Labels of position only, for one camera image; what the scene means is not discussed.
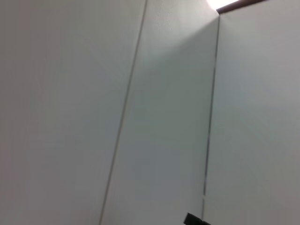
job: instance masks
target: light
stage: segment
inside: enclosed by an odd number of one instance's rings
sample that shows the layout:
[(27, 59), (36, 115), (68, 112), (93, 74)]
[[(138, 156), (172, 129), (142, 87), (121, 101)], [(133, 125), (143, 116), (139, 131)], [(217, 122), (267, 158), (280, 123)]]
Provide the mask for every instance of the light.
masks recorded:
[(223, 6), (227, 6), (233, 2), (236, 2), (238, 0), (207, 0), (207, 1), (213, 9), (218, 9)]

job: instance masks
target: vertical gap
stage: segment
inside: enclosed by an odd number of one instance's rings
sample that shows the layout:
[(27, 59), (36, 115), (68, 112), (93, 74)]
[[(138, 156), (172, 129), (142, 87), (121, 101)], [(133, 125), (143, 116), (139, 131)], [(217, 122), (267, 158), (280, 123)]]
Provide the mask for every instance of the vertical gap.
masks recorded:
[(206, 196), (206, 185), (207, 185), (207, 170), (208, 170), (208, 162), (209, 162), (209, 154), (210, 154), (210, 132), (211, 132), (211, 120), (212, 120), (212, 107), (213, 107), (214, 92), (215, 92), (215, 79), (216, 79), (216, 69), (217, 69), (219, 32), (220, 32), (220, 16), (218, 18), (218, 24), (217, 24), (217, 41), (216, 41), (216, 52), (215, 52), (215, 66), (214, 66), (214, 71), (213, 71), (212, 88), (211, 88), (210, 120), (209, 120), (207, 146), (206, 146), (205, 175), (204, 175), (204, 187), (203, 187), (203, 195), (202, 195), (201, 219), (204, 219), (204, 207), (205, 207), (205, 196)]
[(119, 130), (118, 130), (118, 134), (117, 134), (116, 144), (115, 144), (115, 147), (114, 147), (114, 152), (113, 152), (113, 157), (112, 157), (112, 163), (111, 163), (111, 167), (110, 167), (110, 171), (109, 171), (109, 175), (108, 175), (107, 186), (106, 186), (106, 189), (105, 189), (105, 195), (104, 195), (103, 205), (102, 205), (102, 209), (101, 209), (101, 213), (100, 213), (99, 225), (101, 225), (102, 222), (103, 222), (103, 217), (104, 217), (104, 212), (105, 212), (105, 206), (106, 206), (106, 202), (107, 202), (108, 192), (109, 192), (110, 184), (111, 184), (111, 181), (112, 181), (113, 168), (114, 168), (114, 164), (115, 164), (115, 160), (116, 160), (117, 151), (118, 151), (118, 148), (119, 148), (121, 131), (122, 131), (123, 124), (124, 124), (125, 111), (126, 111), (126, 106), (127, 106), (127, 102), (128, 102), (128, 96), (129, 96), (131, 81), (132, 81), (132, 77), (133, 77), (133, 72), (134, 72), (134, 68), (135, 68), (135, 62), (136, 62), (136, 57), (137, 57), (137, 53), (138, 53), (138, 47), (139, 47), (140, 40), (141, 40), (141, 35), (142, 35), (142, 29), (143, 29), (143, 24), (144, 24), (144, 20), (145, 20), (147, 3), (148, 3), (148, 0), (145, 0), (144, 10), (143, 10), (143, 13), (142, 13), (142, 21), (141, 21), (141, 24), (140, 24), (138, 39), (137, 39), (136, 47), (135, 47), (135, 54), (134, 54), (134, 58), (133, 58), (132, 67), (131, 67), (131, 70), (130, 70), (129, 81), (128, 81), (128, 84), (127, 84), (127, 90), (126, 90), (126, 94), (125, 94), (124, 105), (123, 105), (122, 115), (121, 115), (121, 119), (120, 119), (120, 126), (119, 126)]

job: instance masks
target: black object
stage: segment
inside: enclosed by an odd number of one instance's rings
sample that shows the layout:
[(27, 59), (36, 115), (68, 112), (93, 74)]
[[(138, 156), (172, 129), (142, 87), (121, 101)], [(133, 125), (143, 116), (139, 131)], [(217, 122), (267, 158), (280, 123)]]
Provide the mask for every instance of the black object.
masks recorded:
[(183, 222), (185, 225), (210, 225), (199, 219), (198, 217), (188, 213), (186, 219)]
[(236, 1), (234, 3), (229, 4), (227, 6), (218, 8), (217, 12), (219, 14), (227, 13), (227, 12), (233, 11), (233, 10), (238, 9), (238, 8), (242, 8), (242, 7), (245, 7), (245, 6), (250, 6), (252, 4), (256, 4), (256, 3), (261, 2), (261, 1), (266, 1), (266, 0), (239, 0), (239, 1)]

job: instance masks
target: white wall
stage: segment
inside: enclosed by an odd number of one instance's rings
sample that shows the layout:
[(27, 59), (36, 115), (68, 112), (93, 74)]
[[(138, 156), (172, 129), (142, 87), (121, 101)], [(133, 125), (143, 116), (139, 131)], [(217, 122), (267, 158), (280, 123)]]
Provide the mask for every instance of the white wall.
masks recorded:
[(204, 218), (300, 224), (298, 0), (221, 16)]
[(148, 2), (102, 225), (181, 225), (201, 214), (218, 14)]
[(1, 225), (98, 224), (144, 3), (1, 1)]

